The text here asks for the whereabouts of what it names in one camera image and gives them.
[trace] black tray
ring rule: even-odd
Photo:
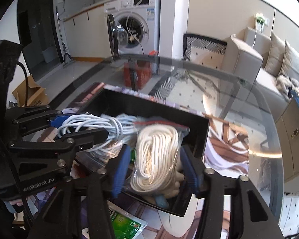
[[[80,109],[80,112],[89,112],[96,116],[100,116],[103,113],[110,116],[117,116],[121,113],[125,113],[145,118],[160,116],[172,122],[189,127],[190,132],[184,137],[182,144],[189,145],[195,157],[199,159],[202,159],[203,157],[209,130],[209,119],[207,118],[136,96],[107,89],[102,89],[93,99]],[[167,200],[169,203],[168,209],[162,209],[152,205],[141,196],[131,192],[123,191],[123,193],[150,207],[180,217],[185,215],[192,196],[188,190],[186,178],[180,186],[178,196]]]

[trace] round glass tabletop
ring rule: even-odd
[[[140,96],[210,118],[205,165],[226,176],[248,175],[279,221],[282,154],[275,122],[257,84],[187,61],[120,55],[82,74],[50,106],[78,110],[99,89]],[[78,160],[94,171],[89,157],[88,153],[78,154]]]

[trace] blue gripper pad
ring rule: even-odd
[[[120,160],[117,163],[116,170],[112,176],[112,196],[117,198],[121,193],[125,181],[125,176],[128,171],[128,166],[131,161],[131,148],[128,145],[123,145],[118,157]]]
[[[73,115],[73,114],[72,113],[71,114],[62,114],[62,115],[56,116],[54,120],[50,121],[51,127],[55,127],[55,128],[61,127],[62,123],[71,115]]]
[[[202,174],[200,175],[200,173],[202,173],[203,170],[197,172],[193,164],[195,164],[194,161],[201,161],[201,160],[195,158],[192,155],[192,152],[190,151],[189,148],[184,148],[184,147],[185,146],[182,146],[180,149],[180,160],[182,162],[185,178],[189,186],[189,189],[193,194],[197,195],[199,193],[199,188],[202,183],[202,177],[203,177],[203,175]]]

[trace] label sticker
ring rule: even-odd
[[[147,20],[153,21],[155,19],[155,8],[147,9]]]

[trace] black cable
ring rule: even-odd
[[[13,161],[11,159],[11,156],[10,156],[10,152],[8,151],[7,147],[5,146],[4,142],[1,139],[1,137],[0,137],[0,151],[4,153],[4,156],[7,159],[8,165],[9,165],[9,167],[11,169],[13,178],[14,178],[14,180],[16,182],[16,186],[17,186],[18,192],[20,194],[20,198],[22,200],[22,203],[23,203],[23,206],[25,208],[26,214],[29,217],[29,225],[31,227],[33,225],[33,222],[34,222],[34,217],[33,217],[32,213],[31,213],[30,208],[29,208],[29,205],[28,205],[28,202],[26,200],[26,197],[23,194],[23,190],[22,190],[22,186],[21,186],[21,181],[20,181],[20,178],[19,178],[16,166],[14,165],[14,163],[13,163]]]
[[[25,66],[21,62],[17,62],[17,65],[21,66],[23,73],[25,75],[26,79],[26,99],[25,99],[25,107],[28,105],[28,95],[29,95],[29,81],[28,81],[28,75]]]
[[[142,44],[140,43],[140,46],[141,46],[141,48],[142,48],[142,52],[143,52],[143,55],[144,55],[144,50],[143,50],[143,46],[142,46]]]

